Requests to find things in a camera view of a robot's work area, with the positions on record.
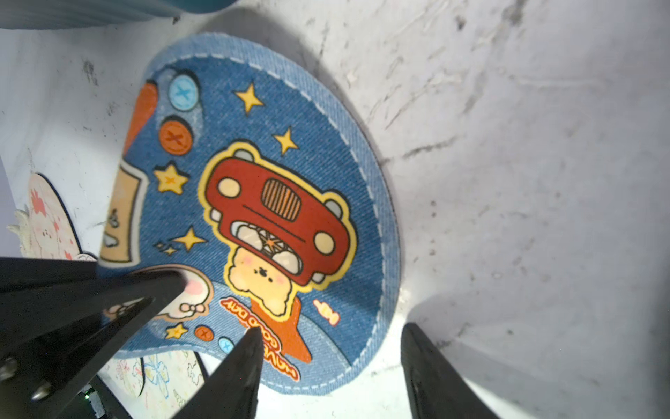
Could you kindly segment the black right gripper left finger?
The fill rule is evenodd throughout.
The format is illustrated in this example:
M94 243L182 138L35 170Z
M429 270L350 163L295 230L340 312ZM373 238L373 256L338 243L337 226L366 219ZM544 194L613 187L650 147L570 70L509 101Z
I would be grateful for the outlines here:
M254 418L263 368L260 328L249 329L176 419Z

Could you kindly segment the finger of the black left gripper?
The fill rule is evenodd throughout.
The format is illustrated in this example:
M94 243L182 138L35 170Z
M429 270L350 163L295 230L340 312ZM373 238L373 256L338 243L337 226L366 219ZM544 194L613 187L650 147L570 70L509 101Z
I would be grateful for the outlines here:
M1 291L1 416L57 417L186 288L175 271Z
M94 279L96 269L95 261L2 257L1 293Z

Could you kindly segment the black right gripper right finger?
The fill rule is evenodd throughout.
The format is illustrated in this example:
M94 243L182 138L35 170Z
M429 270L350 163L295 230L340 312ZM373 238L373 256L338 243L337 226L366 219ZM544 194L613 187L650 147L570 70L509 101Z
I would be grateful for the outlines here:
M402 330L401 365L414 419L497 416L415 323Z

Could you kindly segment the pink rainbow circle coaster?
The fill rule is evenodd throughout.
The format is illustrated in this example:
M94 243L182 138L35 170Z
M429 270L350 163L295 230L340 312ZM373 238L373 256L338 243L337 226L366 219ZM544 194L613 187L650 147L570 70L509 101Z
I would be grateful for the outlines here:
M28 203L14 211L16 223L7 230L17 236L24 258L95 262L82 250L73 222L59 194L42 174L28 183Z

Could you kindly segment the blue denim bear coaster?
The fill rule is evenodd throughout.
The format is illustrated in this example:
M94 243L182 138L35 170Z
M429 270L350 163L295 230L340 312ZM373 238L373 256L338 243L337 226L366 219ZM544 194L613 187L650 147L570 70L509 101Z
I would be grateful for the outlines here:
M263 385L322 396L386 337L401 246L380 165L341 102L261 45L201 33L148 64L98 272L178 272L184 292L120 349L225 358L263 335Z

